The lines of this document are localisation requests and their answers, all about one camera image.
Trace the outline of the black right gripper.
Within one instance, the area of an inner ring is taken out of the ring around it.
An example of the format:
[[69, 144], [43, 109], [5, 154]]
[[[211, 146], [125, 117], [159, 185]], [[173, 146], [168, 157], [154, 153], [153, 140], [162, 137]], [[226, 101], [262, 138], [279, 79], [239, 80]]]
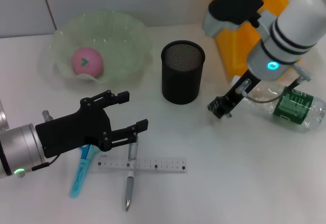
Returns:
[[216, 97], [210, 103], [210, 111], [218, 119], [224, 115], [232, 116], [231, 111], [259, 83], [260, 79], [247, 70], [223, 97]]

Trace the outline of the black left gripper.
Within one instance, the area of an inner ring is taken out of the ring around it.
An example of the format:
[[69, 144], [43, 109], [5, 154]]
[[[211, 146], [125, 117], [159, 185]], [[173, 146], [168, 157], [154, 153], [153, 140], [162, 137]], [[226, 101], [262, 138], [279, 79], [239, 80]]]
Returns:
[[106, 152], [137, 141], [138, 134], [148, 129], [144, 119], [126, 128], [111, 130], [104, 108], [129, 101], [129, 92], [117, 95], [111, 90], [83, 98], [77, 112], [35, 126], [44, 155], [51, 158], [84, 145], [95, 145]]

